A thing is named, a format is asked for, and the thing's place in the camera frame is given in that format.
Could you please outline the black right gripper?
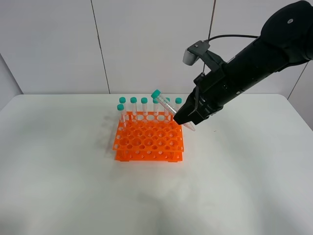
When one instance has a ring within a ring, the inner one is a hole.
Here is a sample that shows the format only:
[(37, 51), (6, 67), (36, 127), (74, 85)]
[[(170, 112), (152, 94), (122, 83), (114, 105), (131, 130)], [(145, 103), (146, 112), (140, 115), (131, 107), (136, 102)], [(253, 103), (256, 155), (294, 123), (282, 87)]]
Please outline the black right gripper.
[(194, 80), (195, 88), (174, 117), (177, 124), (192, 122), (197, 125), (223, 108), (231, 92), (227, 67), (228, 63), (225, 63), (217, 71), (201, 74)]

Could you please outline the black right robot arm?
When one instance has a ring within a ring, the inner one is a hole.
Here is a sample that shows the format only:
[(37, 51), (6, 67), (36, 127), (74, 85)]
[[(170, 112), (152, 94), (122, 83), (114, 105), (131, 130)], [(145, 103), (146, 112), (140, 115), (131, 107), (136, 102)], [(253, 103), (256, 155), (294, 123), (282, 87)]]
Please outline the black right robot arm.
[(197, 41), (184, 53), (183, 62), (201, 59), (209, 68), (194, 79), (195, 88), (174, 115), (177, 124), (195, 125), (275, 72), (313, 58), (313, 7), (301, 0), (273, 14), (260, 36), (229, 62), (209, 50), (208, 40)]

